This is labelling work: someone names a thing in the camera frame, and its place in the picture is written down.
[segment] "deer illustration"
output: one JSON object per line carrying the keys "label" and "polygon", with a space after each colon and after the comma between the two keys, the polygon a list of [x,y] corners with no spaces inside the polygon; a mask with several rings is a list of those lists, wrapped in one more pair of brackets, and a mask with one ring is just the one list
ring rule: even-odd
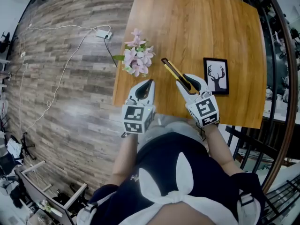
{"label": "deer illustration", "polygon": [[222,71],[222,76],[220,77],[219,73],[218,73],[217,74],[217,78],[215,78],[215,76],[211,75],[211,68],[210,67],[211,67],[211,65],[207,68],[207,72],[208,72],[208,76],[212,77],[211,80],[215,83],[215,91],[226,91],[225,88],[220,88],[220,85],[219,85],[220,78],[225,77],[224,68],[222,68],[222,66],[220,66],[221,67],[221,71]]}

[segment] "woman's left arm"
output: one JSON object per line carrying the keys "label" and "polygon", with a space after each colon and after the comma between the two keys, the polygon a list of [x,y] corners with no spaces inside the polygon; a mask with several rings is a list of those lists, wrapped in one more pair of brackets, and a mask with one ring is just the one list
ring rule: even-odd
{"label": "woman's left arm", "polygon": [[106,184],[119,186],[132,172],[137,152],[137,134],[124,138],[117,159],[114,162],[112,175]]}

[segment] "white ribbon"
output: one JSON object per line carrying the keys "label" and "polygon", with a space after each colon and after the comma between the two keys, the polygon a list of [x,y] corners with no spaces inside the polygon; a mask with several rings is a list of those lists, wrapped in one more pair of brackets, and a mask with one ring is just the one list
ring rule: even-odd
{"label": "white ribbon", "polygon": [[224,205],[206,197],[193,197],[188,195],[194,187],[192,168],[181,152],[176,164],[176,184],[178,191],[169,192],[161,196],[160,190],[144,169],[139,169],[139,181],[142,195],[154,204],[123,220],[120,225],[146,225],[166,204],[184,202],[208,216],[217,225],[237,225],[238,222],[232,212]]}

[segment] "shirt sleeve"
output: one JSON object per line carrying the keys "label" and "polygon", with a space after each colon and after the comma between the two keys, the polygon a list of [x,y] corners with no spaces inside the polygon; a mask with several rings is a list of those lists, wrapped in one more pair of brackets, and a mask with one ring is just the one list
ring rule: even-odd
{"label": "shirt sleeve", "polygon": [[89,203],[95,203],[95,202],[101,200],[102,198],[105,198],[109,194],[117,191],[118,188],[119,188],[119,186],[114,185],[114,184],[103,185],[102,187],[98,188],[94,192],[92,198],[89,200]]}
{"label": "shirt sleeve", "polygon": [[265,206],[265,195],[256,173],[242,172],[236,173],[230,177],[234,180],[238,188],[243,190],[245,194],[251,193],[261,205],[261,215]]}

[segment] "picture frame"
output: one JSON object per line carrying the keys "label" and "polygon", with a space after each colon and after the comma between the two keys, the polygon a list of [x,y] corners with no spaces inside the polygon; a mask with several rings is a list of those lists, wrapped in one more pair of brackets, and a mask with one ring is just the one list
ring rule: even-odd
{"label": "picture frame", "polygon": [[203,64],[204,79],[212,94],[229,94],[227,60],[216,58],[203,58]]}

